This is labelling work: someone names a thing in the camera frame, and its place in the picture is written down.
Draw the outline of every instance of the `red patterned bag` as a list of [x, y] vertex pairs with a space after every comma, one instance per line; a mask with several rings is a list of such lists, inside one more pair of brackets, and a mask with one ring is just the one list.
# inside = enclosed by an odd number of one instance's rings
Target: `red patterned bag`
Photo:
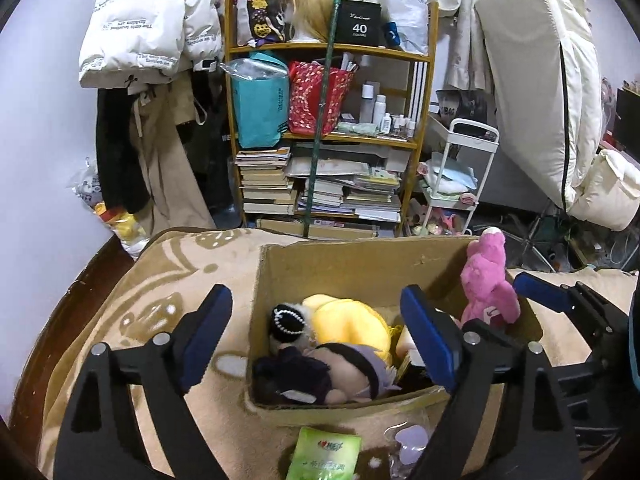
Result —
[[[294, 61], [289, 65], [291, 99], [289, 102], [289, 130], [294, 134], [313, 137], [320, 102], [324, 66]], [[354, 72], [332, 68], [324, 107], [322, 132], [328, 134], [338, 124], [342, 100], [349, 91]]]

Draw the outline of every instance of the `cardboard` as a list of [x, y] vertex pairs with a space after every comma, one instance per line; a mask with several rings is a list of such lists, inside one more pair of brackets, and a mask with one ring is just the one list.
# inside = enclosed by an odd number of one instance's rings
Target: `cardboard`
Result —
[[[258, 219], [256, 227], [283, 233], [286, 235], [302, 236], [303, 225], [301, 222], [285, 222], [283, 220]], [[378, 231], [374, 229], [355, 229], [349, 227], [336, 227], [331, 225], [309, 226], [309, 238], [324, 238], [335, 240], [357, 240], [360, 238], [375, 238]]]
[[[278, 426], [336, 424], [387, 411], [408, 411], [446, 401], [440, 386], [418, 392], [338, 406], [258, 404], [253, 398], [252, 363], [268, 355], [268, 320], [282, 302], [299, 303], [313, 294], [363, 301], [389, 324], [403, 324], [399, 310], [402, 288], [417, 284], [434, 306], [460, 318], [467, 300], [460, 284], [466, 246], [476, 237], [377, 238], [349, 242], [300, 242], [262, 248], [250, 324], [248, 401], [266, 422]], [[528, 301], [507, 332], [524, 342], [539, 340], [542, 329]]]

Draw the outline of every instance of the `pink towel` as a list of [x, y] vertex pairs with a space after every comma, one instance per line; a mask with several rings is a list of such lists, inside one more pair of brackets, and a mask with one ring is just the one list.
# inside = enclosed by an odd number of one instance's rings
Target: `pink towel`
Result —
[[476, 203], [476, 196], [473, 193], [463, 193], [460, 195], [460, 202], [464, 205], [473, 205]]

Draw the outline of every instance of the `green pole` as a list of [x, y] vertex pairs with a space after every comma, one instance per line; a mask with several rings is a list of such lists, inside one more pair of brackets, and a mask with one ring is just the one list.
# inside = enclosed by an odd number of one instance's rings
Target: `green pole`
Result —
[[326, 46], [326, 58], [324, 60], [324, 73], [322, 74], [322, 86], [320, 88], [320, 102], [318, 105], [318, 118], [316, 119], [316, 134], [314, 136], [314, 149], [311, 154], [311, 172], [309, 174], [309, 190], [306, 193], [306, 208], [303, 235], [309, 236], [309, 224], [311, 224], [311, 208], [313, 207], [314, 189], [316, 187], [316, 171], [318, 170], [318, 155], [320, 153], [320, 139], [322, 138], [322, 125], [324, 124], [324, 105], [326, 93], [329, 88], [329, 72], [331, 59], [334, 56], [335, 28], [338, 23], [338, 7], [340, 0], [334, 0], [334, 9], [331, 12], [331, 27], [329, 29], [329, 42]]

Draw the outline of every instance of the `white puffer jacket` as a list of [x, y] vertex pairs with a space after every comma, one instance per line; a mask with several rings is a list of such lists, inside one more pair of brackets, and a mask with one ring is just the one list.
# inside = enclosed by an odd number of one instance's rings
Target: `white puffer jacket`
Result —
[[96, 0], [80, 49], [80, 85], [167, 83], [222, 48], [217, 0]]

